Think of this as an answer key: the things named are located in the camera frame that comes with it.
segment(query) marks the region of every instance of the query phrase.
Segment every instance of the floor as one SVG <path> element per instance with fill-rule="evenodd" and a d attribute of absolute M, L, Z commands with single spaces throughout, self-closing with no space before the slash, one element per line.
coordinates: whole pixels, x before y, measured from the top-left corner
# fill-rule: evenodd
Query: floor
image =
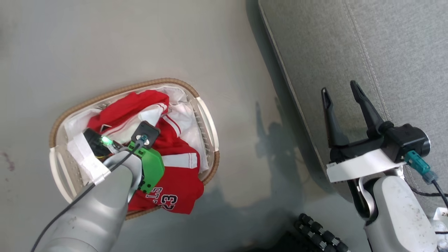
<path fill-rule="evenodd" d="M 257 9 L 248 0 L 0 3 L 0 248 L 27 251 L 67 203 L 48 136 L 71 106 L 161 77 L 190 83 L 215 120 L 219 170 L 191 215 L 126 221 L 113 251 L 268 246 L 302 212 L 369 251 L 362 220 L 309 148 Z"/>

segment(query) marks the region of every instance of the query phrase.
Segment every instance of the teal connector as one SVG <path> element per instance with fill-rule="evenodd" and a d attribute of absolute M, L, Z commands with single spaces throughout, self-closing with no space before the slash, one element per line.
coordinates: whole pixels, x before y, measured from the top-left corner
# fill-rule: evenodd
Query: teal connector
<path fill-rule="evenodd" d="M 423 177 L 423 180 L 429 185 L 433 180 L 437 180 L 437 175 L 431 171 L 429 164 L 415 151 L 410 151 L 405 155 L 405 162 L 414 170 L 418 171 Z"/>

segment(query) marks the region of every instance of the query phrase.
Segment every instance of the red stripe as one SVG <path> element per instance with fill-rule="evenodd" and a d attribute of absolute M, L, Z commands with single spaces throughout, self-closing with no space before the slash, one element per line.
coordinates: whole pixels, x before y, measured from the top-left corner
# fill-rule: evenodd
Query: red stripe
<path fill-rule="evenodd" d="M 169 117 L 169 115 L 166 115 L 166 117 L 168 117 L 168 119 L 170 119 L 174 123 L 174 125 L 177 126 L 177 128 L 179 129 L 179 135 L 181 135 L 182 131 L 181 131 L 181 128 L 179 127 L 179 125 L 177 125 L 177 123 L 173 119 L 171 119 L 171 117 Z"/>

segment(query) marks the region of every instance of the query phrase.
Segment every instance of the floor stain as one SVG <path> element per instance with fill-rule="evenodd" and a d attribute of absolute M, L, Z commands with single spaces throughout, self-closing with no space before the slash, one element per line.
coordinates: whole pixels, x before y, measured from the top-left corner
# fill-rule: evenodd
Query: floor stain
<path fill-rule="evenodd" d="M 16 169 L 16 166 L 14 165 L 14 162 L 12 162 L 11 159 L 9 158 L 9 155 L 6 152 L 2 152 L 2 156 L 4 157 L 6 162 L 8 162 L 8 164 L 9 164 L 8 170 L 14 171 Z"/>

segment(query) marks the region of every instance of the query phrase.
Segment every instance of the green plastic part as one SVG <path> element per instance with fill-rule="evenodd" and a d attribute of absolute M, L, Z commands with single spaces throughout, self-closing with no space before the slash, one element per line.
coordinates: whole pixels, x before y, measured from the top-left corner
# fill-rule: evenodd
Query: green plastic part
<path fill-rule="evenodd" d="M 128 146 L 129 150 L 133 150 L 134 142 Z M 164 162 L 160 153 L 154 149 L 141 148 L 135 152 L 140 157 L 143 166 L 143 178 L 140 182 L 139 189 L 144 193 L 149 193 L 157 185 L 165 173 Z"/>

